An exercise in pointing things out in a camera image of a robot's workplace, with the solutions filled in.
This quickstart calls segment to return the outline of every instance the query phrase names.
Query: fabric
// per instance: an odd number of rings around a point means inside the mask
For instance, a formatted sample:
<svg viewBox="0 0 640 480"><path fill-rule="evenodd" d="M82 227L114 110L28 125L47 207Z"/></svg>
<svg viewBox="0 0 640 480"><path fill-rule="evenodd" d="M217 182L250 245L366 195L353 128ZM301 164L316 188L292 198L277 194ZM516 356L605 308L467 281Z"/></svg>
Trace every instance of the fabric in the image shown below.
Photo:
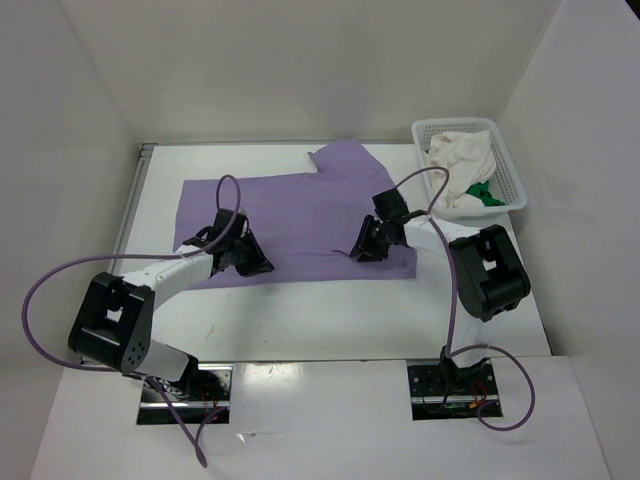
<svg viewBox="0 0 640 480"><path fill-rule="evenodd" d="M493 198L493 195L491 195L491 192L489 191L488 181L471 185L469 190L467 190L467 193L473 197L479 198L485 207L501 207L504 205L502 200Z"/></svg>
<svg viewBox="0 0 640 480"><path fill-rule="evenodd" d="M496 160L491 151L491 132L445 132L431 137L429 165L449 169L449 183L438 199L441 208L478 208L482 200L467 194L469 187L484 183L496 170ZM429 172L433 191L444 183L445 174Z"/></svg>
<svg viewBox="0 0 640 480"><path fill-rule="evenodd" d="M385 280L416 276L416 253L391 247L379 263L356 263L345 255L356 242L371 197L394 187L387 170L357 141L333 142L309 154L317 173L240 178L242 209L275 271L240 277L229 268L194 288L236 287L322 280ZM215 216L217 180L187 180L176 215L174 248ZM225 185L221 205L234 205Z"/></svg>

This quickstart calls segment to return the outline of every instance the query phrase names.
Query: gray wall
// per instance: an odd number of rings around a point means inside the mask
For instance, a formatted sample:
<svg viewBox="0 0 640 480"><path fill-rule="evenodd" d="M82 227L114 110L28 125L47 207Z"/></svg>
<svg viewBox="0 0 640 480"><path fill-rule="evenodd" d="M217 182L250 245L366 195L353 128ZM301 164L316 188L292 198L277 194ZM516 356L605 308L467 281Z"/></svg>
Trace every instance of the gray wall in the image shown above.
<svg viewBox="0 0 640 480"><path fill-rule="evenodd" d="M0 478L24 480L61 369L24 339L22 297L51 267L113 249L136 148L55 0L0 1L0 65ZM53 353L97 268L38 296L34 330Z"/></svg>
<svg viewBox="0 0 640 480"><path fill-rule="evenodd" d="M563 0L500 129L529 196L514 224L543 321L613 477L638 478L640 21L623 0Z"/></svg>
<svg viewBox="0 0 640 480"><path fill-rule="evenodd" d="M557 0L60 0L139 141L496 118Z"/></svg>

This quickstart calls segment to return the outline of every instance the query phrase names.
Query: white laundry basket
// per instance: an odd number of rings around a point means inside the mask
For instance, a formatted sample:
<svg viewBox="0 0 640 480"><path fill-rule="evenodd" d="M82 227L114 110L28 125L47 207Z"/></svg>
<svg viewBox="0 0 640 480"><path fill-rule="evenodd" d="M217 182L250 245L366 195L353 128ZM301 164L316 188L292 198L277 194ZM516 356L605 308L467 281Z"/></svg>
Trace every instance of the white laundry basket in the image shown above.
<svg viewBox="0 0 640 480"><path fill-rule="evenodd" d="M444 132L475 133L483 130L491 131L491 150L496 159L496 171L489 179L489 192L494 198L502 200L505 203L504 206L481 208L439 208L435 206L433 213L438 218L465 219L496 216L510 210L524 208L527 204L527 195L524 192L522 182L495 122L488 118L475 117L437 118L433 120L418 120L411 126L413 141L423 167L428 166L428 158L425 151L431 145L432 136ZM431 199L436 192L431 188L431 182L426 173L423 174L422 178L427 187L429 199Z"/></svg>

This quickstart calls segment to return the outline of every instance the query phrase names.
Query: purple towel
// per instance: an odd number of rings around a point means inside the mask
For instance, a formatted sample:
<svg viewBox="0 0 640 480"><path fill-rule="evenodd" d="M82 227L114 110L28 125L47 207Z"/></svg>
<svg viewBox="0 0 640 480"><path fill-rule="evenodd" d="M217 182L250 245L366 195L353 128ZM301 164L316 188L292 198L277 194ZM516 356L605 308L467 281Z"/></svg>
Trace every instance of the purple towel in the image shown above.
<svg viewBox="0 0 640 480"><path fill-rule="evenodd" d="M242 209L275 271L243 278L229 268L193 288L416 277L413 249L391 247L389 258L379 263L356 263L332 252L351 251L364 216L373 213L371 197L394 186L387 170L355 140L339 140L309 155L317 173L239 179ZM174 248L213 222L217 183L184 182ZM220 197L223 206L234 205L233 186L225 185Z"/></svg>

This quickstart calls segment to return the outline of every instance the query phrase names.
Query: purple cable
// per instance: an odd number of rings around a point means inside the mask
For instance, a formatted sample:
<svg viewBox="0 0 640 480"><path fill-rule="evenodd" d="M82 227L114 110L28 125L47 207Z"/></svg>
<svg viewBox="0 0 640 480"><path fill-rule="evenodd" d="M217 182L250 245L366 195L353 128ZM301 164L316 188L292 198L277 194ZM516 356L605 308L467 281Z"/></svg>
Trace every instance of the purple cable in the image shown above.
<svg viewBox="0 0 640 480"><path fill-rule="evenodd" d="M451 253L451 249L449 248L449 242L447 241L447 237L444 235L444 232L442 231L442 229L438 226L436 221L431 216L431 210L433 209L433 206L435 205L436 201L444 191L445 187L447 186L447 183L449 183L449 177L450 177L449 170L447 170L444 167L421 168L420 170L416 170L411 175L400 180L400 182L396 185L396 188L398 188L400 185L405 183L410 178L420 173L428 172L430 170L440 170L445 172L445 180L442 183L442 186L440 187L440 189L434 195L431 202L429 203L429 207L427 207L427 210L425 212L425 214L427 215L427 219L429 220L429 223L431 223L431 225L433 226L434 230L438 234L438 237L440 238L440 241L442 242L442 245L444 246L445 253L447 254L447 260L449 262L449 271L451 272L451 307L449 310L449 329L447 332L447 343L445 345L444 354L447 358L453 358L456 355L460 355L461 353L468 352L469 350L487 350L488 349L488 350L494 350L496 352L502 353L505 357L507 357L509 360L511 360L513 363L516 364L516 366L522 372L522 375L524 375L524 378L527 381L527 385L529 386L529 391L531 393L531 401L529 403L529 409L527 410L527 413L524 415L524 417L522 417L520 421L514 423L513 425L509 425L506 427L499 427L499 426L491 425L490 423L487 423L481 416L482 410L486 406L496 403L495 400L485 402L476 409L476 416L478 417L478 420L480 421L480 423L482 423L485 427L498 432L510 432L512 430L516 430L520 428L522 425L527 423L531 418L531 415L533 415L533 410L535 409L535 406L536 406L536 390L535 390L535 387L533 386L533 380L531 380L531 376L526 371L522 363L520 363L520 361L516 357L511 355L509 352L507 352L503 348L495 347L493 345L485 345L485 344L467 345L466 347L460 348L455 352L451 351L451 347L453 344L453 334L456 326L456 315L458 313L457 312L458 310L458 276L456 274L456 266L453 260L453 254Z"/></svg>
<svg viewBox="0 0 640 480"><path fill-rule="evenodd" d="M36 282L33 284L33 286L29 289L29 291L27 292L27 294L24 297L24 301L22 303L22 313L21 313L22 329L24 330L24 334L27 337L27 340L29 341L31 346L35 349L35 351L38 352L40 355L42 355L47 360L49 360L50 362L53 362L53 363L55 363L57 365L60 365L62 367L72 368L72 369L75 369L75 370L87 370L87 371L92 371L92 372L113 372L112 369L107 368L107 367L89 367L89 366L86 366L86 365L79 365L79 364L76 364L76 363L71 363L71 362L67 362L65 360L61 360L61 359L59 359L57 357L54 357L49 352L47 352L44 348L42 348L42 346L38 343L38 341L33 336L33 333L31 332L31 327L29 326L29 304L31 303L33 295L36 293L38 288L40 288L42 286L42 284L44 282L49 280L56 273L60 273L61 271L66 270L67 268L71 268L71 267L74 267L76 265L81 265L83 263L98 262L98 261L103 261L103 260L124 260L124 259L179 260L179 259L183 259L183 258L193 257L195 255L199 255L200 253L209 251L210 249L215 247L218 243L220 243L220 241L229 232L229 230L231 229L231 226L233 225L233 223L236 220L236 217L238 216L238 212L240 211L240 200L241 200L240 184L235 179L235 177L233 177L232 175L223 175L220 178L220 181L218 182L218 187L216 189L216 197L219 196L220 187L223 184L223 182L225 180L227 180L227 179L231 180L233 182L235 188L236 188L236 205L234 207L233 215L231 215L231 219L229 220L229 223L222 230L220 235L218 235L206 247L200 248L200 249L195 250L193 252L185 253L183 255L177 255L177 254L155 255L155 254L137 254L137 253L123 253L123 254L118 253L118 254L106 254L106 255L93 255L93 256L90 256L90 257L78 258L76 260L71 260L69 262L63 263L62 265L59 265L56 268L50 270L49 272L45 273L42 277L40 277L38 280L36 280ZM178 422L178 425L180 425L180 428L185 433L185 435L187 436L189 441L195 446L196 456L198 457L198 461L200 462L200 465L202 465L203 467L206 468L207 459L205 458L204 453L202 452L202 449L198 446L197 438L200 435L200 431L202 430L202 427L204 425L206 425L206 423L211 422L213 420L213 416L211 416L211 419L209 419L209 417L204 419L204 421L200 425L200 428L198 429L198 434L196 435L196 439L194 439L193 435L191 435L191 432L189 432L189 430L187 429L187 426L182 421L182 418L180 418L180 415L176 411L175 407L171 404L171 400L169 400L169 397L167 397L167 395L165 394L164 390L162 389L162 386L157 382L157 380L155 380L152 377L147 377L147 380L148 380L149 384L158 391L158 393L160 394L162 399L167 403L167 406L169 407L169 411L171 412L173 417L176 419L176 422Z"/></svg>

